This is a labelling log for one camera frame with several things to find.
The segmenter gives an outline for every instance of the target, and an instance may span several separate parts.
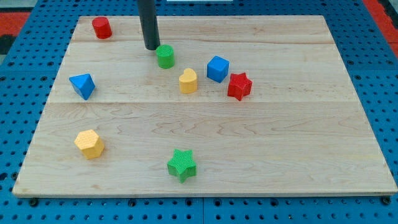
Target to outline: red cylinder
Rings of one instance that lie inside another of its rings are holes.
[[[93,27],[95,31],[95,35],[99,39],[107,39],[112,36],[111,25],[109,24],[108,18],[99,16],[93,19]]]

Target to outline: red star block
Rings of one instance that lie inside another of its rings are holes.
[[[247,78],[246,72],[240,74],[231,74],[228,85],[228,96],[234,96],[239,101],[250,94],[251,84],[253,82]]]

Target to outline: yellow heart block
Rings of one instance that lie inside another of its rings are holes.
[[[197,74],[192,68],[184,69],[184,73],[180,75],[179,80],[182,93],[193,93],[198,90]]]

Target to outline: green cylinder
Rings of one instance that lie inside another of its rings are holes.
[[[157,64],[160,68],[171,68],[174,66],[174,50],[172,46],[164,44],[156,48]]]

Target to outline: green star block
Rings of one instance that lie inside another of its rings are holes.
[[[169,174],[178,177],[180,183],[188,177],[193,177],[197,174],[197,164],[192,159],[192,150],[181,151],[174,149],[173,158],[167,163]]]

